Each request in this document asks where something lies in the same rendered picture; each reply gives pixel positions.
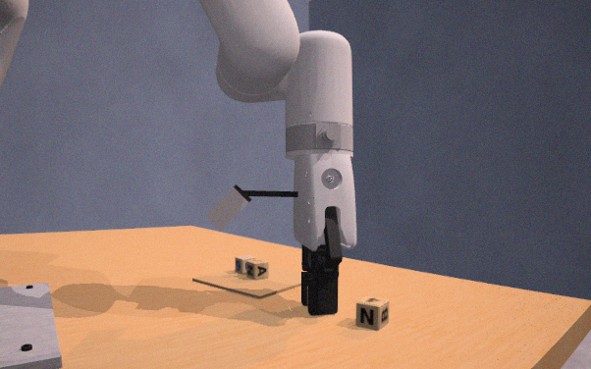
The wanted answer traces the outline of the tan flat mat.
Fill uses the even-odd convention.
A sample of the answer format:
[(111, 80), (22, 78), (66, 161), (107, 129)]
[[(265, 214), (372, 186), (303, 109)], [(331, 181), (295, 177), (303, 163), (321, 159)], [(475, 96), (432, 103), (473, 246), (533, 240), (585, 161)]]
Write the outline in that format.
[(194, 282), (254, 298), (268, 297), (301, 286), (301, 272), (269, 266), (269, 278), (253, 280), (235, 270), (192, 278)]

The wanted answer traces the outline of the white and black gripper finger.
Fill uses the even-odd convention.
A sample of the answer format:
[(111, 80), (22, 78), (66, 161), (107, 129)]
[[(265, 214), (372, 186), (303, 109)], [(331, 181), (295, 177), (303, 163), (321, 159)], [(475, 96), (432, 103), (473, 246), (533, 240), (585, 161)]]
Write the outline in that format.
[[(339, 265), (343, 261), (336, 206), (325, 209), (325, 249), (311, 251), (308, 279), (308, 313), (311, 316), (338, 312)], [(318, 263), (318, 256), (320, 257)]]
[[(326, 245), (320, 245), (317, 249), (325, 249)], [(307, 287), (308, 279), (311, 279), (311, 250), (304, 245), (301, 251), (301, 303), (303, 306), (307, 306)]]

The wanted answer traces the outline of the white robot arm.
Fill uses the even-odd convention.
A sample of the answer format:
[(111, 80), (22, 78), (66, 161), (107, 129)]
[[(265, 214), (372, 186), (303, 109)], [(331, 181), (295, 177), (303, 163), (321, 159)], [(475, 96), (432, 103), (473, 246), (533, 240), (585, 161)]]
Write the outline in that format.
[[(353, 152), (351, 50), (344, 37), (299, 34), (287, 0), (199, 2), (220, 41), (216, 79), (226, 95), (245, 103), (286, 100), (286, 152)], [(0, 88), (27, 11), (28, 0), (0, 0)], [(235, 185), (205, 217), (222, 231), (249, 196), (297, 197), (297, 191)]]

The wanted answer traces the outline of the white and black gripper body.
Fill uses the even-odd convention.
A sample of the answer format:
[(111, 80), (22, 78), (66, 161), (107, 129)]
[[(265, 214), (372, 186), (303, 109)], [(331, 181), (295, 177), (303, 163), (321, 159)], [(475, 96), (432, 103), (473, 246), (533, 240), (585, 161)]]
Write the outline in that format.
[[(286, 152), (295, 160), (294, 235), (295, 239), (316, 251), (325, 244), (325, 209), (336, 206), (342, 248), (356, 245), (354, 183), (350, 158), (345, 150), (309, 149)], [(329, 181), (328, 181), (328, 176)], [(333, 180), (331, 181), (331, 178)], [(349, 244), (349, 245), (347, 245)]]

